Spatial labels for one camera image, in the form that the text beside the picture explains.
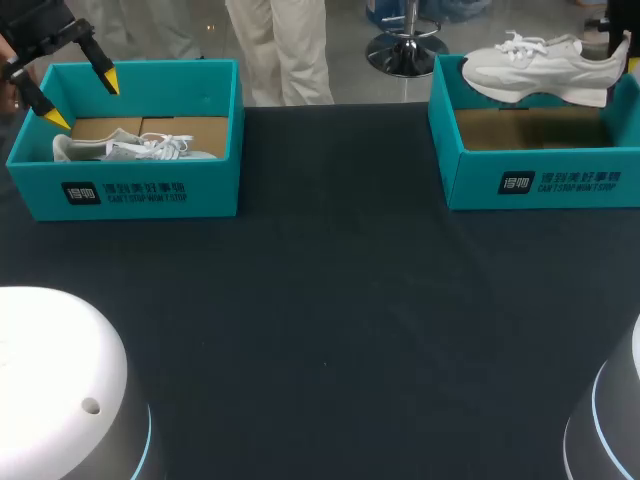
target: shoe box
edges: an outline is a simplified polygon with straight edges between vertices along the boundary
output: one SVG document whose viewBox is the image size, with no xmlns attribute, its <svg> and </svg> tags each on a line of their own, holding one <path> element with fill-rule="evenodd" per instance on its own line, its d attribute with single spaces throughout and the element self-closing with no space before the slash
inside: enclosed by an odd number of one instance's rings
<svg viewBox="0 0 640 480">
<path fill-rule="evenodd" d="M 640 87 L 604 109 L 551 95 L 504 105 L 471 89 L 459 55 L 436 60 L 429 124 L 453 210 L 640 206 Z"/>
<path fill-rule="evenodd" d="M 116 63 L 110 95 L 89 63 L 54 64 L 41 89 L 72 126 L 27 114 L 7 167 L 38 221 L 230 217 L 236 214 L 244 107 L 234 60 Z M 192 135 L 216 159 L 55 163 L 53 138 Z"/>
</svg>

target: sneaker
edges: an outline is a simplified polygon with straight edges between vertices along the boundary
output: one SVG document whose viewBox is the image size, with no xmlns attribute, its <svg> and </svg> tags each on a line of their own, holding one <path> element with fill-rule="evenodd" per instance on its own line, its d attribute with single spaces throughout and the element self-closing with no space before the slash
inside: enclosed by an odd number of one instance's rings
<svg viewBox="0 0 640 480">
<path fill-rule="evenodd" d="M 573 35 L 545 41 L 507 33 L 513 40 L 471 52 L 462 66 L 462 76 L 474 90 L 500 102 L 549 93 L 569 103 L 602 108 L 607 105 L 607 89 L 620 79 L 627 62 L 627 32 L 611 57 L 607 44 L 585 43 Z"/>
<path fill-rule="evenodd" d="M 88 160 L 135 161 L 135 160 L 201 160 L 215 156 L 189 149 L 190 135 L 164 135 L 145 133 L 138 137 L 118 128 L 102 140 L 73 140 L 66 135 L 53 139 L 55 162 Z"/>
</svg>

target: person's leg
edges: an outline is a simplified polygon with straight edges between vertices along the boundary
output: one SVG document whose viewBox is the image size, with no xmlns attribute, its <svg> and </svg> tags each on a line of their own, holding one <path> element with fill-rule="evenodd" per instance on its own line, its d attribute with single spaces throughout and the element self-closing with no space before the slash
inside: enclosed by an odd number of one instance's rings
<svg viewBox="0 0 640 480">
<path fill-rule="evenodd" d="M 280 60 L 273 36 L 269 0 L 227 0 L 231 23 L 249 69 L 256 105 L 284 105 Z"/>
<path fill-rule="evenodd" d="M 160 37 L 169 49 L 167 56 L 184 59 L 202 56 L 184 0 L 147 0 L 147 5 Z"/>
<path fill-rule="evenodd" d="M 120 0 L 86 0 L 87 16 L 96 27 L 95 38 L 114 60 L 140 60 L 142 52 L 129 33 Z"/>
<path fill-rule="evenodd" d="M 287 105 L 330 105 L 325 56 L 324 0 L 271 0 L 284 100 Z"/>
</svg>

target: chrome stool base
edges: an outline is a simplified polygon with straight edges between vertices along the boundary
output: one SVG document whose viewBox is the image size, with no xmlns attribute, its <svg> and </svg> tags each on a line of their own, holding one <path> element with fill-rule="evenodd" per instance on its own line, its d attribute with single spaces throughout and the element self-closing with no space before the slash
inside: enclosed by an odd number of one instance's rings
<svg viewBox="0 0 640 480">
<path fill-rule="evenodd" d="M 436 55 L 449 49 L 437 37 L 421 32 L 409 38 L 383 33 L 367 46 L 367 60 L 377 70 L 401 78 L 425 77 L 433 73 Z"/>
</svg>

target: black table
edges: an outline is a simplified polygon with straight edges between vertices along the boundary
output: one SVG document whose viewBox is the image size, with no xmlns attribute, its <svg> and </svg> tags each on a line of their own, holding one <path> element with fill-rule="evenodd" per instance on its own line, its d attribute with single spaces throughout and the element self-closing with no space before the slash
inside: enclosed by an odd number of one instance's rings
<svg viewBox="0 0 640 480">
<path fill-rule="evenodd" d="M 450 212 L 424 104 L 248 109 L 240 197 L 37 224 L 0 173 L 0 284 L 106 315 L 171 478 L 564 478 L 640 312 L 639 211 Z"/>
</svg>

